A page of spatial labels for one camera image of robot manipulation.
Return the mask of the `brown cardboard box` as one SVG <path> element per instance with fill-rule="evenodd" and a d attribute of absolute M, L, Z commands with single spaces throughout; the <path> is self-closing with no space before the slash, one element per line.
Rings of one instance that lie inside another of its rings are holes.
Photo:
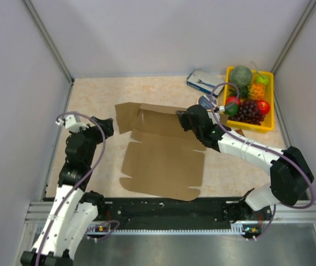
<path fill-rule="evenodd" d="M 179 107 L 117 104 L 119 132 L 131 133 L 120 184 L 131 192 L 192 201 L 200 195 L 206 148 L 179 123 Z"/>

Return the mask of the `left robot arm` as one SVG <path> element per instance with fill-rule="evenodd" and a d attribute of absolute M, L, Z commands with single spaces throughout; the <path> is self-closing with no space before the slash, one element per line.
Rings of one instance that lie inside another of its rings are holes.
<path fill-rule="evenodd" d="M 106 215 L 104 196 L 86 191 L 91 174 L 99 164 L 94 161 L 96 147 L 106 145 L 113 136 L 113 120 L 66 112 L 55 123 L 69 131 L 65 163 L 60 171 L 52 208 L 38 239 L 30 251 L 21 255 L 21 265 L 73 265 L 78 245 L 93 220 Z"/>

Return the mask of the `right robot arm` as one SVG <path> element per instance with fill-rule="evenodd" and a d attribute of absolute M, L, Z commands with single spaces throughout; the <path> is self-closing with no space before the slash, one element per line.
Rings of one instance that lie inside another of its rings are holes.
<path fill-rule="evenodd" d="M 222 125 L 214 113 L 200 105 L 176 114 L 182 128 L 191 130 L 205 147 L 245 160 L 270 176 L 269 183 L 247 191 L 238 203 L 225 207 L 229 221 L 252 219 L 261 209 L 278 203 L 294 206 L 314 181 L 303 154 L 294 146 L 282 150 L 261 145 Z"/>

